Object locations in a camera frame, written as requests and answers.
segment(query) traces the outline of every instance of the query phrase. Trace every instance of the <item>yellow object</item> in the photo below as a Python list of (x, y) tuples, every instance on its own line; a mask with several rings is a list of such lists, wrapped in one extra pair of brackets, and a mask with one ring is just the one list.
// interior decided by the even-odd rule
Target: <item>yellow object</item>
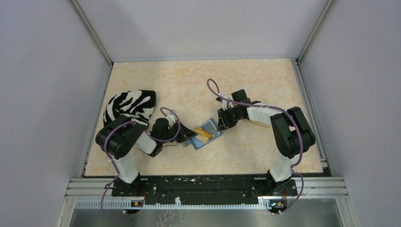
[(202, 141), (202, 143), (207, 143), (209, 139), (212, 137), (209, 133), (205, 132), (200, 127), (196, 127), (194, 131), (198, 133), (196, 138)]

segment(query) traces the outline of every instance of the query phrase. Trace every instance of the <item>zebra print fabric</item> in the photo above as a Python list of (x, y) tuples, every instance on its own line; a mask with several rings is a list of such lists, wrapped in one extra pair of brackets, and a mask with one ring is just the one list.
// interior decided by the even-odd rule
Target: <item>zebra print fabric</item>
[(106, 126), (122, 114), (148, 126), (155, 106), (155, 91), (134, 90), (119, 93), (107, 104), (103, 113), (103, 124)]

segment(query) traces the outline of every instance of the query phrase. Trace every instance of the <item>gray floor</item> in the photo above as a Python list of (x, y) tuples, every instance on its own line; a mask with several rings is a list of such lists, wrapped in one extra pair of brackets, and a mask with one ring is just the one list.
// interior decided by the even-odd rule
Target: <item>gray floor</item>
[[(108, 210), (119, 217), (120, 210)], [(335, 200), (300, 200), (283, 216), (266, 210), (142, 210), (123, 221), (107, 220), (100, 210), (75, 210), (71, 227), (339, 227)]]

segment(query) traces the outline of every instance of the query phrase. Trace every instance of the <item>white wall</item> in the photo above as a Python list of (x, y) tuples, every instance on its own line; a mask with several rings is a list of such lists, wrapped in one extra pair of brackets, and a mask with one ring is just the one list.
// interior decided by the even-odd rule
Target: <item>white wall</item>
[(79, 0), (113, 61), (298, 57), (327, 0)]
[(1, 1), (0, 31), (0, 226), (54, 226), (108, 66), (66, 0)]
[(303, 63), (364, 227), (401, 223), (401, 2), (338, 1)]

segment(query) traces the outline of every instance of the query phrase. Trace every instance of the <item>black and white striped cloth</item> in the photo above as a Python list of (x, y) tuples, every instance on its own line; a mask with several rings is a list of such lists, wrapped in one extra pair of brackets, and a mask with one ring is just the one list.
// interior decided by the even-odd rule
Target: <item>black and white striped cloth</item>
[(148, 126), (155, 106), (155, 91), (134, 90), (119, 93), (107, 104), (103, 113), (103, 124), (106, 126), (122, 114)]

